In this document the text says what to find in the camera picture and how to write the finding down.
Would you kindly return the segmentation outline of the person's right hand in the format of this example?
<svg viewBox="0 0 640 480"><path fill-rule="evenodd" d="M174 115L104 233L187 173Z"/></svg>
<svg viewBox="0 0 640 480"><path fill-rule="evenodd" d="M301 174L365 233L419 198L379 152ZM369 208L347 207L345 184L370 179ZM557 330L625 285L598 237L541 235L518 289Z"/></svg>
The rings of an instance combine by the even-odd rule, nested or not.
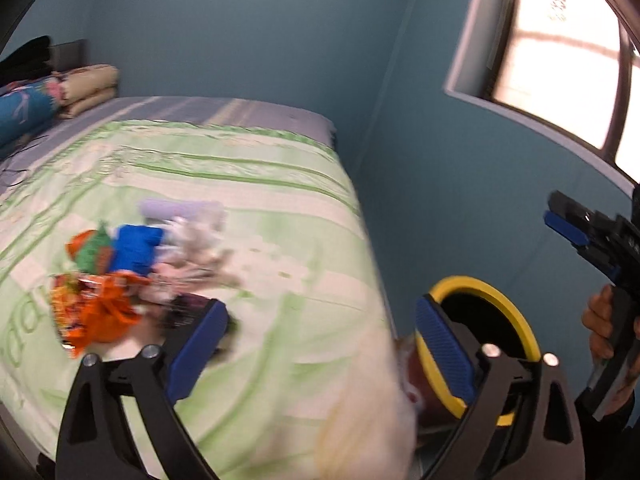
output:
<svg viewBox="0 0 640 480"><path fill-rule="evenodd" d="M612 285L605 285L592 296L582 314L582 325L589 330L589 350L594 362L611 359L614 356Z"/></svg>

